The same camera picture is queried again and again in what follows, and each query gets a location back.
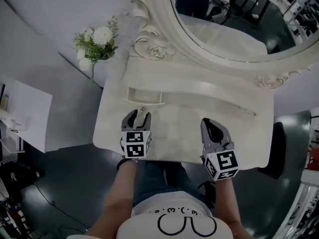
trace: flower bouquet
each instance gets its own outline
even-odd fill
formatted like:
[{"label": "flower bouquet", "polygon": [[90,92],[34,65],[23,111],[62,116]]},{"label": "flower bouquet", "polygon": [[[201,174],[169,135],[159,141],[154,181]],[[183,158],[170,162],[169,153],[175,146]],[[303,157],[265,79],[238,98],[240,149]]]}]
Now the flower bouquet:
[{"label": "flower bouquet", "polygon": [[113,57],[115,50],[115,37],[118,36],[118,21],[113,16],[107,26],[97,29],[89,27],[81,33],[76,33],[74,44],[77,49],[77,59],[81,70],[91,69],[91,82],[94,79],[94,66],[99,60]]}]

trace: gray floor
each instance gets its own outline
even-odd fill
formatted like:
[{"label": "gray floor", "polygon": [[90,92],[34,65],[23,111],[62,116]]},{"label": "gray floor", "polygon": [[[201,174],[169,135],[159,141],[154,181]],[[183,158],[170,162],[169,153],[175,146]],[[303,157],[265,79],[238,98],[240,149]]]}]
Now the gray floor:
[{"label": "gray floor", "polygon": [[[256,169],[240,171],[233,179],[242,222],[255,238],[271,238],[294,200],[307,154],[309,117],[309,112],[302,112],[276,119],[283,122],[288,137],[287,163],[281,179],[269,178]],[[101,213],[119,159],[119,154],[93,145],[46,154],[30,148],[30,153],[21,156],[24,162],[45,171],[37,184],[48,200],[87,227],[92,226]],[[210,180],[203,166],[183,165],[196,185]],[[140,167],[137,179],[142,173]],[[77,233],[72,229],[85,230],[50,206],[33,185],[23,190],[22,208],[35,227],[56,237]]]}]

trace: white wall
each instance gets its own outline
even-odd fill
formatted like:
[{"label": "white wall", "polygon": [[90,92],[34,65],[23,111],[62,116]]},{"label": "white wall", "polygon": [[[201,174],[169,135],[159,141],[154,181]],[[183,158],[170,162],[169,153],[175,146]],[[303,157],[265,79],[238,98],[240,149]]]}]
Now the white wall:
[{"label": "white wall", "polygon": [[319,186],[319,172],[312,170],[304,170],[301,176],[301,181],[312,186]]},{"label": "white wall", "polygon": [[290,76],[275,90],[275,116],[293,114],[319,107],[319,64],[300,76]]},{"label": "white wall", "polygon": [[3,0],[0,15],[0,79],[12,78],[53,96],[45,150],[91,143],[101,89],[89,86],[89,80]]},{"label": "white wall", "polygon": [[[88,25],[105,24],[112,15],[125,15],[130,3],[128,0],[6,0],[17,15],[38,35],[47,38],[59,53],[78,67],[73,41],[75,32]],[[124,36],[124,42],[133,43],[134,38]],[[117,54],[128,56],[128,49],[118,50]],[[104,86],[107,73],[105,63],[97,64],[95,81]]]}]

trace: vanity table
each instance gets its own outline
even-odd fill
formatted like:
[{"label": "vanity table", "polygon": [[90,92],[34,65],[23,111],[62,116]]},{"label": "vanity table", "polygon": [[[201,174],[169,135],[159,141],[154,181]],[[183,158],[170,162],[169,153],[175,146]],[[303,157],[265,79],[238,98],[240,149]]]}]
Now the vanity table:
[{"label": "vanity table", "polygon": [[[265,44],[249,33],[211,27],[211,22],[201,26],[198,19],[179,15],[171,0],[131,2],[132,14],[141,21],[140,31],[124,74],[105,82],[95,146],[123,154],[122,119],[138,109],[140,118],[152,114],[148,160],[201,164],[200,122],[210,118],[228,128],[241,170],[267,166],[273,89],[317,61],[318,38],[267,55]],[[200,37],[207,29],[222,31]],[[218,41],[209,42],[212,38]]]}]

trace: jeans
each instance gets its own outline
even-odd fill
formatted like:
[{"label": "jeans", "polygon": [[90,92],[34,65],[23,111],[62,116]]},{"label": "jeans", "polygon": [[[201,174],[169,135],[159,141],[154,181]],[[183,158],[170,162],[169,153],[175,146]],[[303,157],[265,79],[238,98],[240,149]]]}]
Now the jeans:
[{"label": "jeans", "polygon": [[184,191],[207,204],[180,162],[146,161],[143,178],[134,194],[133,207],[156,194],[175,191]]},{"label": "jeans", "polygon": [[209,0],[176,0],[178,13],[206,20]]}]

